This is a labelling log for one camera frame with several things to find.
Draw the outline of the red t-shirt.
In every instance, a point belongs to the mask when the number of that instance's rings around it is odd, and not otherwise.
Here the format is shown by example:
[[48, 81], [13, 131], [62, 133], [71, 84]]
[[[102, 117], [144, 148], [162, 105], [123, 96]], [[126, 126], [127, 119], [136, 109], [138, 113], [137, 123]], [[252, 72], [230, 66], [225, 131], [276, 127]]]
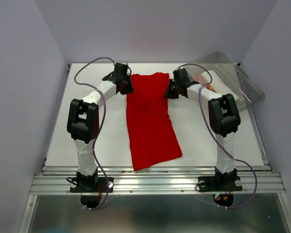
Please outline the red t-shirt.
[[164, 97], [169, 74], [134, 74], [131, 79], [134, 91], [127, 94], [126, 119], [133, 169], [180, 158], [182, 151]]

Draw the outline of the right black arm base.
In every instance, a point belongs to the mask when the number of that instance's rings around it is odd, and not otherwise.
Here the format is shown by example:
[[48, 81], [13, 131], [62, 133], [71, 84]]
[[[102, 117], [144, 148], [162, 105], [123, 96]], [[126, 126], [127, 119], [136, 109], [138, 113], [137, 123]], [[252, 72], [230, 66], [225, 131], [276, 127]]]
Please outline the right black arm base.
[[242, 191], [242, 182], [237, 174], [237, 169], [231, 172], [221, 173], [215, 168], [213, 176], [199, 176], [195, 189], [199, 192], [225, 192], [225, 191]]

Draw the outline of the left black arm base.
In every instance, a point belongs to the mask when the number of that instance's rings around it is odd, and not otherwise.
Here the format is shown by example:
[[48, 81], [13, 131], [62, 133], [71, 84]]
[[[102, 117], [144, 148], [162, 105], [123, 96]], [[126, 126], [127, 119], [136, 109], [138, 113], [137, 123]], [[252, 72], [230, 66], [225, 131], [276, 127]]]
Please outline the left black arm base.
[[113, 192], [114, 178], [100, 177], [97, 173], [85, 176], [77, 172], [76, 177], [67, 177], [71, 193], [107, 193]]

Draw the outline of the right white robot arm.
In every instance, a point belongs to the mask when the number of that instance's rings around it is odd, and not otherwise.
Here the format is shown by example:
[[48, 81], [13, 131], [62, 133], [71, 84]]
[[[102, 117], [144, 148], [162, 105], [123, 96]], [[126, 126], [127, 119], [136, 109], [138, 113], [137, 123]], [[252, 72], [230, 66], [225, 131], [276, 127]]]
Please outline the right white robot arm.
[[209, 71], [210, 81], [200, 84], [191, 81], [184, 68], [173, 71], [173, 78], [169, 80], [164, 96], [177, 99], [184, 96], [199, 103], [202, 117], [210, 135], [217, 144], [217, 161], [213, 183], [218, 189], [225, 189], [231, 184], [228, 173], [236, 170], [234, 158], [234, 141], [241, 123], [240, 114], [232, 94], [218, 94], [207, 89], [213, 78]]

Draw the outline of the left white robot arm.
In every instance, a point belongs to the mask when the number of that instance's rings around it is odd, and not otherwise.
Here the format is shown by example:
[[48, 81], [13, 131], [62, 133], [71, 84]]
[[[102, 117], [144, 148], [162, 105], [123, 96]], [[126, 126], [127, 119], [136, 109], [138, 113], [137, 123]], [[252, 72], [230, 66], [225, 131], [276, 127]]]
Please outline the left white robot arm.
[[78, 173], [84, 176], [81, 185], [87, 191], [94, 191], [98, 187], [98, 179], [93, 176], [98, 167], [94, 157], [94, 144], [106, 117], [106, 102], [117, 93], [126, 95], [134, 91], [128, 64], [113, 65], [114, 70], [102, 78], [97, 87], [78, 82], [77, 76], [81, 71], [74, 77], [76, 84], [93, 88], [93, 91], [82, 99], [71, 101], [66, 127], [76, 146]]

